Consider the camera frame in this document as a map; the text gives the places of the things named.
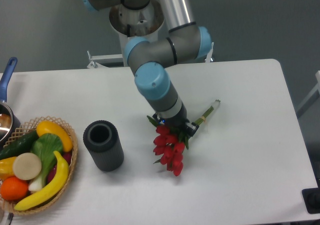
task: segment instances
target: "green stem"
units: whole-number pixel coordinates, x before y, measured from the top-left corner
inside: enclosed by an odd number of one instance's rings
[[[194,123],[200,126],[200,124],[202,124],[214,110],[214,107],[210,106],[209,109],[202,115],[202,117],[198,118]]]

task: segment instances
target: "flower stem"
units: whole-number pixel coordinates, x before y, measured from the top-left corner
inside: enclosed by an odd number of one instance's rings
[[[220,100],[215,100],[215,102],[212,104],[212,106],[209,107],[207,111],[202,115],[202,117],[198,118],[194,123],[199,125],[202,124],[206,118],[214,111],[216,110],[220,105]]]

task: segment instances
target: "black cup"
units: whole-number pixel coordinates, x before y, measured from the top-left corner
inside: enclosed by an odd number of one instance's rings
[[[102,171],[113,171],[124,161],[119,134],[111,122],[99,120],[91,123],[83,133],[83,142],[95,165]]]

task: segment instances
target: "yellow pepper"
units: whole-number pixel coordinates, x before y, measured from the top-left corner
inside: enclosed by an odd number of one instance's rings
[[[68,179],[69,165],[58,151],[54,151],[53,153],[57,160],[56,174],[54,178],[40,191],[37,191],[18,202],[14,206],[15,210],[25,211],[40,205],[52,198],[63,188]]]
[[[39,137],[42,136],[43,134],[57,135],[62,141],[63,151],[65,153],[70,152],[73,148],[73,144],[69,135],[61,126],[54,123],[53,121],[48,121],[48,120],[41,121],[36,126],[36,133],[38,134]]]
[[[16,156],[13,156],[0,160],[0,179],[2,181],[15,175],[12,167],[16,158]]]

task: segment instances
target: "lettuce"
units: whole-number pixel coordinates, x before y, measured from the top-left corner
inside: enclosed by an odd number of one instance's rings
[[[37,155],[42,164],[41,172],[29,184],[29,191],[34,193],[40,191],[46,185],[46,179],[57,163],[54,151],[63,152],[61,139],[54,134],[46,133],[42,135],[31,147],[31,153]]]

